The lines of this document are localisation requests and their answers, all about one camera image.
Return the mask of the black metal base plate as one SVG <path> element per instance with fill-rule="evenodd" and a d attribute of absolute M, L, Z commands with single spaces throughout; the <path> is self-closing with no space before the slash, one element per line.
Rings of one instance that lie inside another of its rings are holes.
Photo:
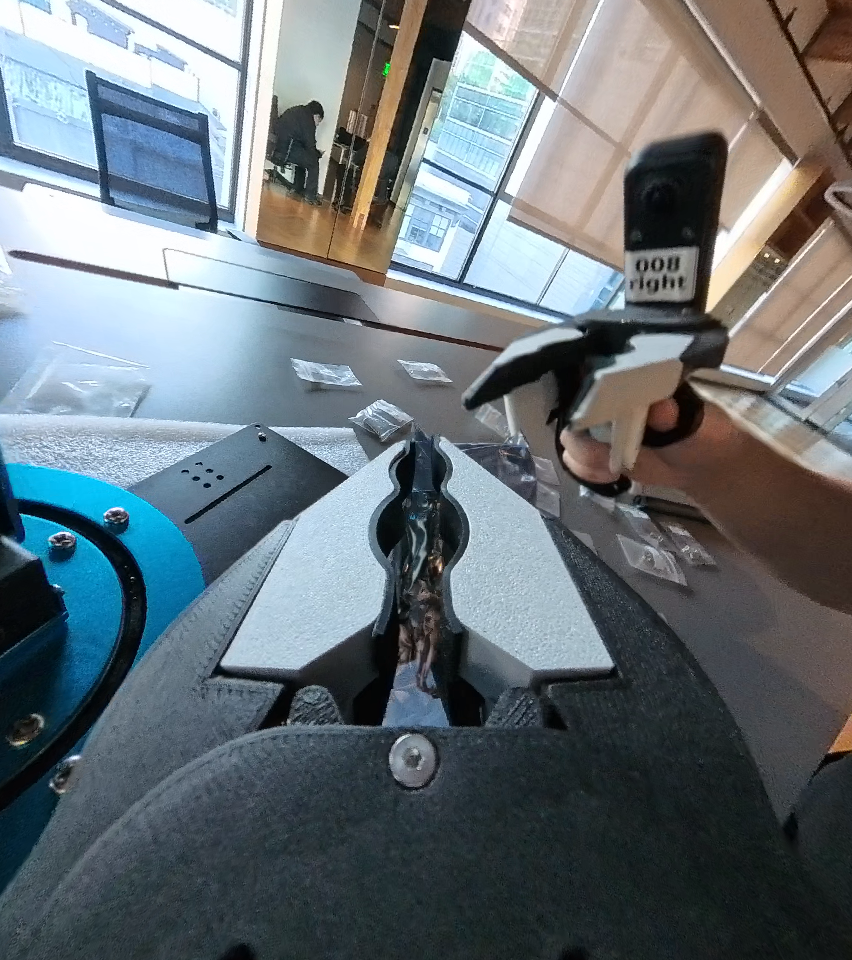
<path fill-rule="evenodd" d="M 346 480 L 277 432 L 253 425 L 131 487 L 184 535 L 209 586 L 282 522 Z"/>

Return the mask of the black office chair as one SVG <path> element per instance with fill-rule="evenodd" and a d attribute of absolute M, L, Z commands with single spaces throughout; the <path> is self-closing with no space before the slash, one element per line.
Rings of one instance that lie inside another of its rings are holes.
<path fill-rule="evenodd" d="M 209 117 L 85 73 L 100 202 L 219 233 Z"/>

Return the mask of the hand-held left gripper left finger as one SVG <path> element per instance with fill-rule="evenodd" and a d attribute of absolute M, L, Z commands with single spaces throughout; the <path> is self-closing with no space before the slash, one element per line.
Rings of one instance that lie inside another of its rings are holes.
<path fill-rule="evenodd" d="M 386 597 L 374 516 L 396 494 L 396 443 L 300 514 L 222 657 L 240 679 L 322 686 L 354 699 L 377 676 Z"/>

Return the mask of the blue toy robot arm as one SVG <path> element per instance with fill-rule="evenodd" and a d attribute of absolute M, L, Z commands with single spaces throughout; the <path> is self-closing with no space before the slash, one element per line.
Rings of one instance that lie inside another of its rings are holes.
<path fill-rule="evenodd" d="M 80 512 L 17 498 L 0 449 L 0 813 L 90 731 L 146 609 L 129 550 Z"/>

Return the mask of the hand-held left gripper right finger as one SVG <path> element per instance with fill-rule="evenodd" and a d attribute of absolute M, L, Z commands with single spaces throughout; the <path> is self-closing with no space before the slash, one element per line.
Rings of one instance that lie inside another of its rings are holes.
<path fill-rule="evenodd" d="M 539 511 L 452 443 L 435 451 L 461 527 L 443 575 L 459 676 L 486 699 L 610 677 L 611 655 Z"/>

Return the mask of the person's right hand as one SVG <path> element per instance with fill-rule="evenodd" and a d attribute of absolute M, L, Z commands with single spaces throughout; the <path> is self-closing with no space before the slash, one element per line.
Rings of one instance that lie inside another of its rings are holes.
<path fill-rule="evenodd" d="M 611 444 L 585 432 L 563 430 L 558 450 L 567 472 L 590 488 L 621 487 L 629 480 L 691 495 L 734 452 L 736 437 L 729 416 L 686 383 L 649 408 L 644 444 L 631 469 L 612 466 Z"/>

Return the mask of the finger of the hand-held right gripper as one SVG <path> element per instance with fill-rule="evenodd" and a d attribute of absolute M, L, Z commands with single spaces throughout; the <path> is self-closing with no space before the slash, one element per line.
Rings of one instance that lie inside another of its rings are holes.
<path fill-rule="evenodd" d="M 573 403 L 567 427 L 596 429 L 608 445 L 605 484 L 628 484 L 643 445 L 649 409 L 675 393 L 685 378 L 683 348 L 630 348 L 597 369 Z"/>
<path fill-rule="evenodd" d="M 550 326 L 511 342 L 464 392 L 464 409 L 510 401 L 523 428 L 560 432 L 599 430 L 610 420 L 586 425 L 578 409 L 595 372 L 610 363 L 608 326 Z"/>

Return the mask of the dark grey desk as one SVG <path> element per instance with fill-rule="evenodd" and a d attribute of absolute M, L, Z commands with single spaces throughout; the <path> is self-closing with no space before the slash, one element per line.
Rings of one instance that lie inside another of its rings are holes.
<path fill-rule="evenodd" d="M 353 291 L 376 314 L 380 324 L 264 305 L 493 352 L 546 325 L 544 320 L 495 311 L 485 304 L 468 302 L 460 306 L 369 284 L 351 271 L 280 253 L 248 239 L 203 233 L 30 182 L 13 186 L 0 183 L 0 246 L 11 258 L 23 262 L 144 285 L 204 292 L 178 287 L 168 281 L 163 250 L 177 249 L 282 277 Z"/>
<path fill-rule="evenodd" d="M 139 416 L 223 425 L 347 427 L 395 403 L 432 434 L 491 439 L 460 394 L 490 351 L 354 327 L 227 294 L 12 261 L 22 316 L 0 318 L 0 401 L 47 346 L 144 365 Z M 688 586 L 630 568 L 615 517 L 561 477 L 562 521 L 676 631 L 740 726 L 785 817 L 852 715 L 852 618 L 775 582 L 714 530 L 691 523 L 716 568 Z"/>

